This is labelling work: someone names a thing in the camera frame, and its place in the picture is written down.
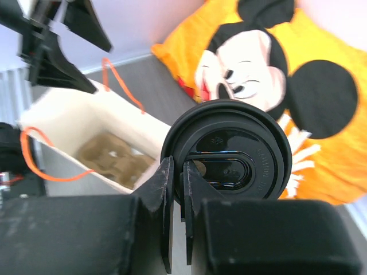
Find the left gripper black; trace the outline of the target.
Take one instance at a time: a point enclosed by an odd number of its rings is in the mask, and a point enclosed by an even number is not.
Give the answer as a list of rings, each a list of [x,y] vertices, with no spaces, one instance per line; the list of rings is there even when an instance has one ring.
[[[17,1],[21,25],[20,57],[28,64],[29,82],[35,86],[75,89],[91,93],[96,87],[62,53],[51,24],[61,1]],[[112,44],[90,0],[68,1],[63,24],[72,32],[110,52]]]

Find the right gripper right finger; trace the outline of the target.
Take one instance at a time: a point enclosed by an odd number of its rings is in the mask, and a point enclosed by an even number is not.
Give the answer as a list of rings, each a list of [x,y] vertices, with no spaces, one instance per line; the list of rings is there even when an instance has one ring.
[[[337,209],[315,200],[226,198],[192,161],[181,208],[193,274],[361,274]]]

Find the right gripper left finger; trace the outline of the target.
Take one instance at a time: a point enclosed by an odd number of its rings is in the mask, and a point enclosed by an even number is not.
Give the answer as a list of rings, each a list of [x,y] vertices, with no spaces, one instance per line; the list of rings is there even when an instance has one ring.
[[[6,201],[1,273],[171,273],[173,183],[168,157],[129,195]]]

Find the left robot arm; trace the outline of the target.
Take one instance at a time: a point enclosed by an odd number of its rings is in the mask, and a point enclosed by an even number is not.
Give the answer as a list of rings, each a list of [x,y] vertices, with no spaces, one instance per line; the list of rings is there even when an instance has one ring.
[[[51,31],[61,1],[1,1],[1,25],[21,36],[19,56],[28,65],[31,86],[71,88],[94,93],[95,86],[64,56],[58,35]],[[74,34],[110,52],[112,44],[91,1],[67,1],[63,24]],[[1,123],[1,197],[45,195],[44,180],[27,166],[21,149],[21,130]]]

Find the brown pulp cup carrier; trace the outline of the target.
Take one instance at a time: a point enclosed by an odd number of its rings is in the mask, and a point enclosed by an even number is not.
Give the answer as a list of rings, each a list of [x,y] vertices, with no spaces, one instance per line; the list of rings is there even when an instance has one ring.
[[[134,152],[128,143],[109,132],[102,132],[86,142],[76,158],[89,169],[130,190],[154,163],[153,158]]]

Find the black cup lid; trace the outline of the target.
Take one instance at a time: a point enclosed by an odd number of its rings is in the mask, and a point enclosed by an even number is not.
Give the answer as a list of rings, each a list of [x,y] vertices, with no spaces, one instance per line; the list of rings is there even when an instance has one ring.
[[[161,158],[172,156],[174,177],[187,161],[205,167],[203,179],[223,195],[278,199],[290,178],[286,134],[266,112],[235,100],[213,100],[181,115],[169,129]]]

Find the paper takeout bag orange handles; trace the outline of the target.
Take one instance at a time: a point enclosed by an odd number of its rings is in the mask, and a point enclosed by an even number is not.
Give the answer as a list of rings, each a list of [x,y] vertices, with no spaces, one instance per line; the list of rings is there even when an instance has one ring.
[[[126,98],[118,95],[107,80],[94,85],[93,94],[49,88],[19,119],[21,142],[33,138],[42,147],[43,165],[38,166],[27,146],[22,146],[26,163],[46,181],[46,192],[52,197],[130,194],[159,167],[163,141],[170,127],[146,112],[132,94]],[[132,190],[77,160],[79,149],[102,132],[117,136],[134,152],[154,159]]]

